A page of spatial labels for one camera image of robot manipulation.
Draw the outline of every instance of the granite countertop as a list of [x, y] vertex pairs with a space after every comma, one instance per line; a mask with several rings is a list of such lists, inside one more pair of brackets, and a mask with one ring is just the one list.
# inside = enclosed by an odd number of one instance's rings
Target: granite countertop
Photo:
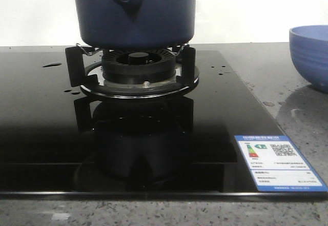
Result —
[[[195, 47], [223, 55], [328, 183], [328, 95], [312, 89], [297, 73], [289, 44]], [[1, 200], [0, 225], [328, 225], [328, 201]]]

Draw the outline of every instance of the blue and white label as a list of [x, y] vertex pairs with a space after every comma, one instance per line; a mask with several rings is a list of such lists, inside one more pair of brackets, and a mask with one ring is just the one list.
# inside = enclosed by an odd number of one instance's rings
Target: blue and white label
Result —
[[328, 187], [291, 140], [235, 136], [259, 191], [327, 191]]

